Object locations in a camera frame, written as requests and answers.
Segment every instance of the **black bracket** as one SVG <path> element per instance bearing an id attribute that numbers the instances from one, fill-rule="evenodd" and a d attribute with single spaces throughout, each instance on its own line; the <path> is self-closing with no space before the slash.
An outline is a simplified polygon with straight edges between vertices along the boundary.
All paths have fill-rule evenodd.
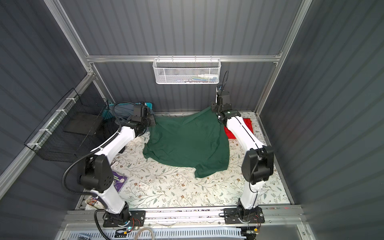
<path id="1" fill-rule="evenodd" d="M 129 211 L 130 219 L 128 220 L 128 225 L 125 227 L 142 227 L 145 220 L 145 211 Z M 111 215 L 106 215 L 104 218 L 103 227 L 119 227 L 119 225 L 123 225 L 124 223 L 117 223 L 115 219 L 111 217 Z"/>
<path id="2" fill-rule="evenodd" d="M 240 216 L 237 208 L 224 209 L 225 224 L 246 223 L 250 226 L 265 223 L 264 214 L 260 207 L 248 210 L 243 216 Z"/>
<path id="3" fill-rule="evenodd" d="M 135 105 L 130 121 L 124 125 L 134 129 L 136 137 L 141 136 L 147 127 L 156 125 L 155 116 L 150 111 L 145 105 Z"/>

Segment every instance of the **black wire basket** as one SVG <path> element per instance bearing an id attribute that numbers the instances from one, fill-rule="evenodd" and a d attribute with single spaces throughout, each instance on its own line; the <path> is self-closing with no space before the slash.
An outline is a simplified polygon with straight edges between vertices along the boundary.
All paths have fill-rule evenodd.
<path id="1" fill-rule="evenodd" d="M 118 126 L 110 116 L 108 101 L 88 91 L 76 95 L 38 137 L 25 146 L 49 161 L 74 162 L 107 140 Z"/>

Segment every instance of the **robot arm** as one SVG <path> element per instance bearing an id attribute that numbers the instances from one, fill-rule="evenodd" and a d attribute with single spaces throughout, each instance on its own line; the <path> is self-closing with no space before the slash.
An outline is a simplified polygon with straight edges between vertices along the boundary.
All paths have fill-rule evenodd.
<path id="1" fill-rule="evenodd" d="M 107 218 L 117 225 L 125 225 L 131 216 L 128 204 L 118 195 L 113 185 L 110 164 L 125 145 L 141 136 L 147 127 L 155 124 L 154 115 L 150 114 L 147 106 L 135 105 L 131 120 L 121 127 L 120 132 L 93 149 L 92 152 L 97 149 L 99 151 L 87 157 L 82 165 L 79 165 L 79 183 L 98 196 L 106 208 Z"/>
<path id="2" fill-rule="evenodd" d="M 265 181 L 273 174 L 273 150 L 271 146 L 265 146 L 255 137 L 238 111 L 232 110 L 229 92 L 220 89 L 216 94 L 212 111 L 216 113 L 219 122 L 226 125 L 235 135 L 246 151 L 242 164 L 242 174 L 246 182 L 237 205 L 237 213 L 240 220 L 248 221 L 247 216 L 250 213 L 261 213 L 257 199 Z"/>

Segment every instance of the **teal basket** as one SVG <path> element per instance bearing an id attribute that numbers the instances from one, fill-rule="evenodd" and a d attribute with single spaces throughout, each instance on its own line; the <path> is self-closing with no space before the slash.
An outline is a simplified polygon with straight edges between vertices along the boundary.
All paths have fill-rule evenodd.
<path id="1" fill-rule="evenodd" d="M 109 104 L 108 109 L 104 110 L 104 112 L 102 114 L 103 120 L 108 120 L 108 119 L 113 118 L 112 113 L 109 112 L 109 109 L 112 108 L 113 104 L 114 103 Z M 145 105 L 148 106 L 150 109 L 152 109 L 152 103 L 145 103 Z"/>

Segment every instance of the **floral mat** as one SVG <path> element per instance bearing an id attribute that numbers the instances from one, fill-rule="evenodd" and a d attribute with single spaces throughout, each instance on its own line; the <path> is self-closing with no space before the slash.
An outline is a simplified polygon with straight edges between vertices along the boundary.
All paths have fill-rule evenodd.
<path id="1" fill-rule="evenodd" d="M 255 136 L 265 143 L 257 119 L 252 112 L 241 113 L 243 118 L 252 121 Z M 236 139 L 229 140 L 230 160 L 228 169 L 216 172 L 205 178 L 195 178 L 194 168 L 172 167 L 153 159 L 145 159 L 142 151 L 149 133 L 142 141 L 130 142 L 125 151 L 115 157 L 113 171 L 127 176 L 128 179 L 119 192 L 129 207 L 200 207 L 236 205 L 244 188 L 245 179 L 241 173 L 241 164 L 245 151 Z M 279 174 L 274 173 L 264 185 L 259 204 L 289 204 Z"/>

